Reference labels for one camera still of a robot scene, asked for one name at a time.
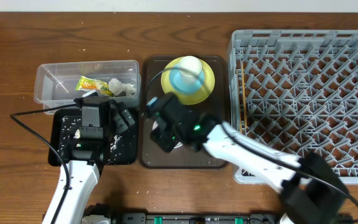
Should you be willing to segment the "white bowl with rice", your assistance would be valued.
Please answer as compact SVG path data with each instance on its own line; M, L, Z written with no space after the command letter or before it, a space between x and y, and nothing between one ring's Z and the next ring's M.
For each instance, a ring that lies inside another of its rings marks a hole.
M158 127L158 123L156 121L154 121L153 125L152 125L152 130L156 129ZM174 149L177 149L179 147L182 147L183 143L182 142L178 142L176 144L176 146L174 147Z

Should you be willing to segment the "white tissue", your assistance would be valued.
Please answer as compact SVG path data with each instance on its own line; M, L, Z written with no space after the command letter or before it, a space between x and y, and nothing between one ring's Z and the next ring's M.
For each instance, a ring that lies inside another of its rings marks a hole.
M134 85L122 83L117 78L113 78L109 81L109 91L114 96L132 96L137 92Z

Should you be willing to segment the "yellow plate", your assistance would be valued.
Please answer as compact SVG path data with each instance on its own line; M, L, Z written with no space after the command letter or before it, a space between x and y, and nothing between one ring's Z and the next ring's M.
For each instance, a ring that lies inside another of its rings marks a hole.
M207 99L207 97L210 94L212 94L212 91L213 91L214 85L215 85L214 72L213 72L212 68L204 60L199 59L202 64L202 70L204 71L204 84L194 94L186 95L186 94L180 93L180 92L174 90L174 88L171 86L169 79L168 79L168 75L169 75L170 70L173 69L174 65L178 64L182 58L183 57L178 57L178 58L172 60L165 67L165 70L161 76L162 89L163 89L164 93L172 92L172 93L176 94L179 101L181 103L183 103L184 105L195 105L195 104L201 103L202 101Z

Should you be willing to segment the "green snack wrapper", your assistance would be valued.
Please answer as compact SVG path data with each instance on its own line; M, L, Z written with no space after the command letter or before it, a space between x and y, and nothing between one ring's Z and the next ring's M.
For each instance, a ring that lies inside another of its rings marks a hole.
M108 83L97 79L87 78L85 76L80 77L75 87L75 90L83 90L83 91L97 90L102 95L114 96L114 93L109 89Z

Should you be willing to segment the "light blue bowl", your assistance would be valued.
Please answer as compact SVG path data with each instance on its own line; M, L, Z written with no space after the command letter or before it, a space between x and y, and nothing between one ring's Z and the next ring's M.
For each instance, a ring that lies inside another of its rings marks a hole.
M170 70L168 79L174 90L191 95L197 92L204 84L204 71L194 77L192 81L186 81L185 77L181 74L182 69L179 69L178 64L174 65L173 69Z

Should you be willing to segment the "white cup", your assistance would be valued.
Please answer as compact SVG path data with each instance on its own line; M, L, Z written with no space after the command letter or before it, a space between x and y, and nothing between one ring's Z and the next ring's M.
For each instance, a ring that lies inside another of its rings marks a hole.
M194 84L198 79L198 75L202 71L201 61L194 56L185 56L179 63L180 76L184 83Z

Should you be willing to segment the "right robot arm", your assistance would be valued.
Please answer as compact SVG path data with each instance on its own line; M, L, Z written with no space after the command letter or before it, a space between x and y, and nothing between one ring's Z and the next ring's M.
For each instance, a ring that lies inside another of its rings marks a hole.
M320 155L300 157L274 150L210 114L153 119L157 127L150 137L164 151L180 142L262 179L279 195L285 210L280 223L347 222L338 211L349 191Z

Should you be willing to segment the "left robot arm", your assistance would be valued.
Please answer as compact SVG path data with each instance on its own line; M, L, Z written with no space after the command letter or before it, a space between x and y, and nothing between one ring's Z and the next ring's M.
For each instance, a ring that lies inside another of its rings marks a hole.
M60 167L44 223L109 223L109 215L83 216L106 166L129 165L137 157L138 115L124 102L89 97L53 117L48 163Z

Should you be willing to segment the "grey dishwasher rack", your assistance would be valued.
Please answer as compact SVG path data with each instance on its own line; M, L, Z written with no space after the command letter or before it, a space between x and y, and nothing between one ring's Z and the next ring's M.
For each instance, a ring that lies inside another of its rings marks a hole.
M234 128L241 120L244 135L271 148L317 153L358 185L358 30L236 30L227 65Z

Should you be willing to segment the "spilled rice pile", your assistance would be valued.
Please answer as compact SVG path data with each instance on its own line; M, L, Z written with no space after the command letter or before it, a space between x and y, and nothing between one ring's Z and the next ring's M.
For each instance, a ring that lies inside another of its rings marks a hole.
M64 158L64 149L68 149L68 140L75 137L81 124L81 115L78 110L63 110L55 113L50 143L60 156ZM137 157L138 122L128 131L115 135L109 141L109 152L104 152L104 165L128 165Z

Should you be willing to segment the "black plastic tray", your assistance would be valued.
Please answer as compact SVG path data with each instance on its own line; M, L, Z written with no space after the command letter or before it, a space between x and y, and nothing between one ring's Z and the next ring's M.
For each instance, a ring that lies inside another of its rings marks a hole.
M64 162L88 161L100 167L131 164L137 157L138 112L128 108L119 115L121 120L107 126L112 130L103 139L81 139L81 110L60 109L53 117L50 143Z

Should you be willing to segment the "dark brown serving tray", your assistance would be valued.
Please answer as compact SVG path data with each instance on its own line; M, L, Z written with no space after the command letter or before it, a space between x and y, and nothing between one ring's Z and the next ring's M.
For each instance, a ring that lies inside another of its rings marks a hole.
M164 95L160 78L155 81L151 79L163 70L177 55L154 55L149 57L143 64L142 69L142 96L140 108L144 109L145 98L151 99L155 96ZM190 108L200 113L214 114L226 121L231 120L229 83L227 65L225 60L217 55L200 55L211 68L215 77L215 85L210 96L201 103L191 105ZM149 169L220 169L227 162L215 159L204 151L195 152L188 146L179 146L167 153L161 150L156 143L150 139L154 122L151 119L143 119L140 128L139 156L143 165Z

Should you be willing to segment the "clear plastic bin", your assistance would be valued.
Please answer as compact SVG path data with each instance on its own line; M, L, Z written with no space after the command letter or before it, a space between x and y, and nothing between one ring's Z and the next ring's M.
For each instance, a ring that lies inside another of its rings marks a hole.
M81 76L109 84L113 78L134 85L137 92L132 96L112 96L116 102L128 107L140 104L140 68L135 60L111 60L92 62L49 63L38 67L35 80L34 101L44 108L69 105L75 98L89 91L75 90Z

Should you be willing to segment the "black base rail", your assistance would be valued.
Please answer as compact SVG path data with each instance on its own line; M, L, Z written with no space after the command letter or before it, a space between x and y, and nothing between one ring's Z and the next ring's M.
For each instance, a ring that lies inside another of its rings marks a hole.
M109 205L89 206L81 224L275 224L279 216L272 213L152 213L146 210L125 208L115 210Z

